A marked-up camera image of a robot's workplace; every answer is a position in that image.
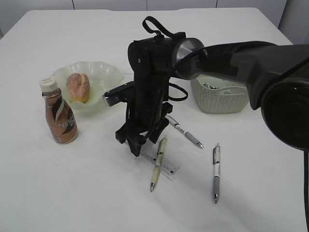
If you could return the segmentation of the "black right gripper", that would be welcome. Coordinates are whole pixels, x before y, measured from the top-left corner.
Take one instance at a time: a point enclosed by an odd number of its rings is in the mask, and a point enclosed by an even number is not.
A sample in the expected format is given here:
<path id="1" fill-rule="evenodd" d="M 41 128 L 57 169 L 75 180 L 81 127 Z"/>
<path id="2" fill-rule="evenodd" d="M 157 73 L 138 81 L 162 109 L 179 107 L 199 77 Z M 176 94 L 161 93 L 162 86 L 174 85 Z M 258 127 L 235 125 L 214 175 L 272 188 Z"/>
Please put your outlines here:
<path id="1" fill-rule="evenodd" d="M 165 118 L 172 112 L 173 106 L 164 102 L 161 103 L 157 110 L 146 113 L 138 118 L 135 115 L 136 107 L 128 103 L 126 106 L 126 119 L 124 125 L 116 131 L 115 137 L 121 144 L 128 142 L 131 153 L 138 157 L 141 147 L 146 143 L 147 139 L 156 143 L 160 134 L 168 125 L 168 120 Z"/>

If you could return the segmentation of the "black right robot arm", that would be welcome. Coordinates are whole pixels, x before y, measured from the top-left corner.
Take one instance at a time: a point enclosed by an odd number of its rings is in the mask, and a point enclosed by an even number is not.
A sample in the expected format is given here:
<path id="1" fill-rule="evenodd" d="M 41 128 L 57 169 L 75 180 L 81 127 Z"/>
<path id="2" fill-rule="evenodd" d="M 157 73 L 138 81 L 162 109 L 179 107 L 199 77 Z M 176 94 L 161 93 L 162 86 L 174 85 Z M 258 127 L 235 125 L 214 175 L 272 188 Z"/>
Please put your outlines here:
<path id="1" fill-rule="evenodd" d="M 205 47 L 196 38 L 157 35 L 128 47 L 134 80 L 105 94 L 125 102 L 126 121 L 115 133 L 138 156 L 168 125 L 169 80 L 201 74 L 246 86 L 253 110 L 261 109 L 270 131 L 285 144 L 309 148 L 309 47 L 250 41 Z"/>

